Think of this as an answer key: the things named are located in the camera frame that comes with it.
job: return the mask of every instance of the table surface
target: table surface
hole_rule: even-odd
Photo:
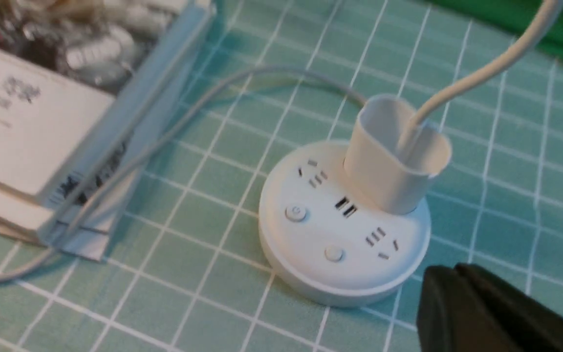
[[[262,63],[418,107],[513,40],[411,0],[221,1],[179,113],[219,78]],[[529,54],[433,114],[454,157],[428,195],[427,257],[396,294],[353,310],[310,303],[275,276],[257,205],[284,154],[349,138],[358,109],[270,83],[235,87],[154,159],[105,264],[63,257],[0,286],[0,351],[413,352],[424,268],[466,261],[563,315],[563,64]],[[0,238],[0,269],[37,252]]]

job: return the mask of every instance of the black object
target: black object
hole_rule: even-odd
[[[563,352],[563,317],[479,265],[425,270],[423,352]]]

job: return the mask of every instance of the green object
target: green object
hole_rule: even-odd
[[[481,22],[522,34],[538,10],[541,0],[429,0],[454,11],[472,16]],[[563,60],[563,12],[538,49]]]

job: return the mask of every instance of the power socket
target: power socket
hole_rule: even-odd
[[[282,159],[262,190],[260,242],[273,269],[307,298],[369,305],[420,265],[431,233],[422,199],[404,215],[384,212],[344,168],[348,143],[318,142]]]

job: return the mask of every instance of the white cable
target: white cable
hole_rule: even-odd
[[[543,0],[538,13],[536,13],[525,33],[505,53],[481,69],[469,74],[469,76],[434,94],[434,96],[427,100],[404,127],[397,143],[397,156],[399,160],[405,163],[409,158],[429,114],[451,99],[456,98],[456,96],[502,73],[520,60],[527,51],[535,47],[546,35],[562,9],[563,0]]]
[[[184,127],[197,115],[197,113],[204,107],[207,103],[209,103],[213,98],[215,98],[219,93],[223,90],[227,89],[233,83],[236,83],[239,80],[243,80],[248,76],[256,76],[261,74],[272,74],[272,73],[291,73],[297,76],[307,76],[312,78],[313,80],[321,81],[330,85],[337,89],[338,91],[348,95],[351,99],[355,100],[356,102],[360,103],[360,105],[364,105],[366,102],[366,98],[361,96],[359,93],[354,91],[351,87],[347,87],[346,85],[341,85],[340,83],[335,82],[333,79],[328,78],[319,73],[315,73],[312,71],[307,71],[306,69],[300,67],[292,67],[292,66],[262,66],[262,67],[253,67],[251,69],[233,74],[232,76],[226,78],[225,80],[219,82],[216,86],[212,87],[204,96],[202,96],[197,103],[188,110],[188,112],[177,122],[174,126],[172,126],[162,137],[149,146],[145,151],[141,152],[136,158],[134,158],[131,162],[127,163],[121,167],[115,174],[112,176],[102,187],[100,187],[97,192],[87,201],[84,207],[80,210],[77,216],[71,221],[69,226],[66,228],[66,231],[56,238],[53,243],[47,248],[44,252],[38,255],[29,263],[18,267],[12,271],[6,272],[4,274],[0,274],[0,284],[7,283],[12,280],[20,279],[27,274],[32,273],[34,270],[38,269],[43,265],[46,261],[53,258],[55,254],[57,254],[64,245],[69,243],[69,241],[74,238],[76,235],[77,230],[80,228],[87,217],[91,214],[91,212],[95,209],[95,207],[99,204],[101,199],[110,192],[118,183],[123,180],[127,175],[130,174],[133,170],[137,169],[139,166],[143,165],[143,163],[147,162],[155,153],[157,153],[162,147],[164,147],[167,143],[172,141],[181,131],[183,131]]]

